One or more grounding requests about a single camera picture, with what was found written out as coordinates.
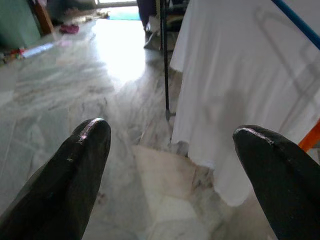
white cloth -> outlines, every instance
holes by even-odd
[[[318,33],[319,2],[291,3]],[[298,143],[320,117],[319,50],[271,0],[191,0],[170,65],[183,72],[172,142],[214,169],[231,206],[252,189],[235,128],[260,125]]]

slipper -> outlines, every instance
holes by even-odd
[[[76,34],[79,32],[79,26],[75,24],[62,24],[59,31],[63,34]]]

marble floor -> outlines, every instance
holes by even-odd
[[[139,21],[98,19],[38,44],[52,41],[0,67],[0,213],[78,124],[102,117],[111,150],[84,240],[275,239],[254,196],[228,207],[212,171],[170,143],[163,59],[143,48]],[[172,110],[181,79],[170,72]]]

green wall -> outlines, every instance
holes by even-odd
[[[9,48],[28,47],[40,33],[27,0],[0,0],[0,43]]]

floor mat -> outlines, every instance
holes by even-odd
[[[139,9],[137,6],[117,7],[109,12],[109,20],[135,20],[139,21]]]

